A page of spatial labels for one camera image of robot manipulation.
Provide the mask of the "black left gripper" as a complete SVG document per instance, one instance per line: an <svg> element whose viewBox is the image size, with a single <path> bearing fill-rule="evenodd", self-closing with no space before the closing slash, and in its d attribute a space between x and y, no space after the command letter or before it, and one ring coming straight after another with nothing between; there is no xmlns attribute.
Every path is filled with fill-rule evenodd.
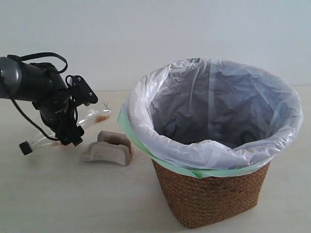
<svg viewBox="0 0 311 233"><path fill-rule="evenodd" d="M67 75L63 80L52 80L49 90L44 91L44 96L33 102L39 111L44 125L66 146L73 144L75 147L82 143L84 130L77 126L76 107L89 101L98 102L98 97L80 75Z"/></svg>

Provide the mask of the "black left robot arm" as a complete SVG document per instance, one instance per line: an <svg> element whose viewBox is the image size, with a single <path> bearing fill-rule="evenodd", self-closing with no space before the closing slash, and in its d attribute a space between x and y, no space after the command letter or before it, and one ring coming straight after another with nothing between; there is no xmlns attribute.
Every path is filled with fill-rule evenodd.
<svg viewBox="0 0 311 233"><path fill-rule="evenodd" d="M58 70L52 63L34 63L33 59L55 57L67 60L54 52L39 52L25 56L7 55L0 59L0 97L10 100L21 115L46 138L63 145L82 143L84 130L78 125L77 108L96 104L98 97L80 75L61 74L67 66ZM31 102L39 111L42 122L55 137L47 135L19 107L17 101Z"/></svg>

